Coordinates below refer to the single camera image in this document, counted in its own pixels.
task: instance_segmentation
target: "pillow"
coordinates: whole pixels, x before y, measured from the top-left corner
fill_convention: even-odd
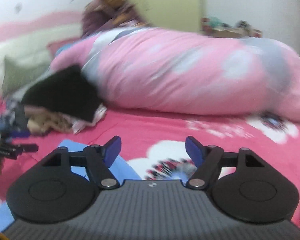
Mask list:
[[[82,74],[111,105],[198,115],[268,111],[300,122],[300,57],[278,41],[156,28],[99,53],[101,44]]]
[[[21,66],[10,57],[4,58],[4,79],[2,84],[2,97],[14,93],[21,87],[35,81],[48,70],[50,63],[40,63],[34,66]]]
[[[50,51],[50,54],[52,58],[56,56],[56,54],[59,54],[61,51],[59,49],[66,47],[69,48],[70,44],[75,43],[76,41],[80,40],[80,38],[69,38],[62,41],[54,41],[47,45],[47,49]]]

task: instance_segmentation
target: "fabric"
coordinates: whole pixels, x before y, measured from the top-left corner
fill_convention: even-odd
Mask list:
[[[114,135],[122,139],[120,156],[142,179],[168,178],[159,171],[162,163],[189,160],[185,139],[194,136],[203,145],[217,145],[229,152],[241,147],[252,149],[296,185],[300,193],[300,125],[287,120],[267,125],[259,116],[202,117],[186,114],[108,109],[97,127],[78,135],[50,133],[45,138],[18,139],[14,143],[36,143],[37,153],[23,154],[17,161],[6,160],[0,177],[0,198],[21,174],[58,147],[65,138],[83,144],[103,145]],[[173,168],[174,178],[178,178]],[[233,170],[223,171],[223,175]],[[292,221],[300,226],[300,206]]]
[[[97,43],[83,75],[111,104],[199,115],[269,111],[300,122],[300,57],[278,41],[156,28],[101,52]]]
[[[19,88],[36,80],[47,71],[49,65],[49,63],[42,63],[37,66],[22,67],[13,59],[5,57],[2,96],[5,98]]]
[[[71,48],[72,45],[74,45],[74,44],[75,44],[75,43],[68,43],[68,44],[62,46],[61,48],[59,48],[59,49],[57,50],[57,52],[55,53],[54,56],[58,56],[58,55],[59,55],[61,52],[63,52],[64,50]]]
[[[75,43],[76,41],[79,41],[79,37],[69,38],[62,41],[54,41],[47,45],[47,49],[50,52],[50,55],[52,58],[54,58],[59,51],[64,46],[69,46],[69,44]]]
[[[94,118],[92,122],[86,122],[77,118],[73,118],[71,116],[66,116],[64,117],[72,124],[72,132],[74,134],[77,134],[81,132],[84,128],[88,127],[93,127],[95,126],[98,122],[100,122],[106,115],[107,108],[103,105],[100,104],[98,109],[95,111]]]
[[[83,13],[82,36],[87,37],[95,32],[111,30],[118,27],[118,25],[114,25],[113,20],[122,13],[128,14],[129,17],[127,22],[122,24],[121,27],[146,23],[146,21],[138,14],[134,5],[129,2],[124,3],[119,9],[114,10],[102,0],[94,0]]]
[[[0,115],[0,131],[27,131],[24,106],[13,100],[7,100],[5,106],[6,110]]]
[[[76,64],[83,67],[92,58],[97,58],[94,57],[94,55],[101,52],[101,50],[103,50],[111,42],[147,29],[148,28],[125,27],[91,35],[61,52],[51,62],[50,69],[52,72],[55,72]]]
[[[21,103],[93,122],[101,99],[97,88],[81,76],[80,67],[72,65],[31,86]]]

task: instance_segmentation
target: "person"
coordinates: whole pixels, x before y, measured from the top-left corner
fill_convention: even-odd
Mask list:
[[[94,0],[83,13],[82,37],[121,26],[145,26],[146,21],[128,0]]]

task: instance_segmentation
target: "bed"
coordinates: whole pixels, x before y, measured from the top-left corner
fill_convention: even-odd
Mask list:
[[[3,59],[6,55],[22,62],[51,61],[47,45],[53,41],[80,36],[80,14],[54,13],[39,20],[0,27],[0,89]],[[0,100],[0,113],[4,105]],[[79,134],[51,132],[45,137],[16,139],[15,143],[36,143],[39,151],[24,154],[17,161],[6,160],[0,176],[0,198],[5,200],[9,185],[64,140],[90,145],[106,143],[119,135],[120,156],[142,179],[171,179],[158,167],[173,160],[178,171],[193,171],[185,151],[185,139],[194,136],[204,145],[218,145],[226,151],[248,147],[293,182],[300,193],[300,124],[282,120],[269,126],[260,116],[206,117],[190,114],[127,110],[109,106],[106,117],[93,128]],[[233,172],[223,170],[223,175]],[[292,221],[300,227],[300,204]]]

